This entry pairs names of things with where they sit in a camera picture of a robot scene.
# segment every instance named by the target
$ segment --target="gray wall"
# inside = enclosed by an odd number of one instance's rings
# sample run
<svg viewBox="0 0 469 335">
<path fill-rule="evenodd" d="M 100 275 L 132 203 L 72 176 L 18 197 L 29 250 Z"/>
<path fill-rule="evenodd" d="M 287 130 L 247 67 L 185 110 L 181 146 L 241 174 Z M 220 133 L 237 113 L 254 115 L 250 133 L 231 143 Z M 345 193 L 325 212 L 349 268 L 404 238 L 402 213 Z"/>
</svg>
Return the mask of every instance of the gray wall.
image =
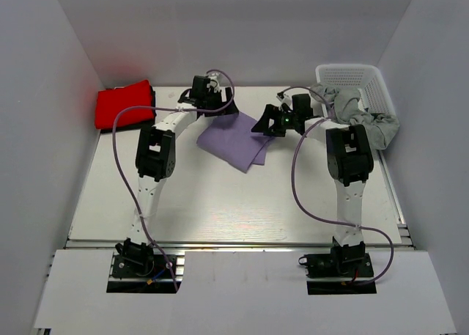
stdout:
<svg viewBox="0 0 469 335">
<path fill-rule="evenodd" d="M 380 60 L 401 130 L 387 151 L 417 246 L 469 334 L 469 0 L 413 0 Z"/>
<path fill-rule="evenodd" d="M 57 0 L 0 0 L 0 324 L 30 334 L 97 132 L 91 63 Z"/>
<path fill-rule="evenodd" d="M 377 64 L 411 0 L 59 0 L 105 86 L 305 84 L 329 62 Z"/>
</svg>

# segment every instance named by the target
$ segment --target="crumpled gray cloth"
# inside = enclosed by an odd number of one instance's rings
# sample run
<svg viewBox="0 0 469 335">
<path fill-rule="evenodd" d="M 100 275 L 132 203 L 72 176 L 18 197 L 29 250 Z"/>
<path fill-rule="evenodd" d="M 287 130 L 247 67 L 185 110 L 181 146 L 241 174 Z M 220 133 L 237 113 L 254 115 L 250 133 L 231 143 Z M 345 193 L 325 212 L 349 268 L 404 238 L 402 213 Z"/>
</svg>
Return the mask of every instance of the crumpled gray cloth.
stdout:
<svg viewBox="0 0 469 335">
<path fill-rule="evenodd" d="M 369 145 L 376 150 L 385 150 L 399 129 L 399 120 L 390 114 L 367 113 L 358 108 L 360 91 L 358 89 L 341 89 L 330 84 L 315 84 L 312 89 L 323 96 L 331 105 L 339 124 L 365 127 Z"/>
</svg>

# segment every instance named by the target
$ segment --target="plastic basket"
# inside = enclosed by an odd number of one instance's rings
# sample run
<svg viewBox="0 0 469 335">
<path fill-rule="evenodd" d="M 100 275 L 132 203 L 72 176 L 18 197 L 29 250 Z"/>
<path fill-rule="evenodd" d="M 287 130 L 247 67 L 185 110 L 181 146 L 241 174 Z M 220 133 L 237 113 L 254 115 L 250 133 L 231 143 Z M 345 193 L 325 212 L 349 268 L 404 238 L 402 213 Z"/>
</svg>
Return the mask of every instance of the plastic basket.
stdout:
<svg viewBox="0 0 469 335">
<path fill-rule="evenodd" d="M 316 67 L 318 82 L 326 82 L 343 88 L 358 88 L 361 94 L 359 106 L 370 113 L 396 115 L 381 72 L 371 65 L 326 64 Z"/>
</svg>

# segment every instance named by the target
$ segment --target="purple towel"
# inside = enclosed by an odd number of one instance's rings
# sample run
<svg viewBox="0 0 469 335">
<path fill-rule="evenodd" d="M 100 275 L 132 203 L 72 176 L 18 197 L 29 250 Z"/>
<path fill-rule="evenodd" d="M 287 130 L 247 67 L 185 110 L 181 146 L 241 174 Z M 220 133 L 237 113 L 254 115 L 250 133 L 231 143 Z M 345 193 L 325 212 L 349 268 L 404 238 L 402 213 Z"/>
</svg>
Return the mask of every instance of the purple towel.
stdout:
<svg viewBox="0 0 469 335">
<path fill-rule="evenodd" d="M 236 169 L 247 172 L 251 164 L 264 165 L 271 137 L 252 133 L 256 120 L 244 113 L 224 115 L 199 136 L 197 145 L 227 161 Z"/>
</svg>

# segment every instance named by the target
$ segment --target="tabletop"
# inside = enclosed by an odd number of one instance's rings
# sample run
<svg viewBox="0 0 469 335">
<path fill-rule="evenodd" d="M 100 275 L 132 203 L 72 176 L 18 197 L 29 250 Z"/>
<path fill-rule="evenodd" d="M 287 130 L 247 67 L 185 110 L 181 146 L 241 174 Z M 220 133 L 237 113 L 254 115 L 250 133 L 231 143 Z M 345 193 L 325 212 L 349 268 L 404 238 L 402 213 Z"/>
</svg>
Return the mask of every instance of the tabletop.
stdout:
<svg viewBox="0 0 469 335">
<path fill-rule="evenodd" d="M 276 93 L 284 88 L 237 87 L 235 101 L 240 111 L 259 119 L 265 104 L 278 103 Z M 176 106 L 184 89 L 155 87 L 157 105 Z M 167 114 L 159 112 L 156 121 Z M 149 225 L 154 239 L 171 243 L 330 243 L 335 227 L 309 218 L 293 199 L 290 169 L 300 135 L 288 131 L 284 138 L 275 139 L 267 149 L 265 165 L 253 165 L 244 174 L 197 147 L 196 140 L 210 121 L 199 118 L 177 139 L 176 168 L 163 189 L 156 218 Z M 134 191 L 138 188 L 134 163 L 138 138 L 138 130 L 117 134 L 119 159 Z M 381 165 L 375 156 L 363 194 L 362 224 L 377 227 L 400 243 L 398 212 Z M 298 156 L 297 190 L 303 205 L 315 215 L 336 219 L 336 187 L 328 172 L 323 142 L 304 141 Z M 124 240 L 134 210 L 114 163 L 111 134 L 101 134 L 69 238 Z M 363 236 L 367 244 L 385 243 L 374 232 L 365 231 Z"/>
</svg>

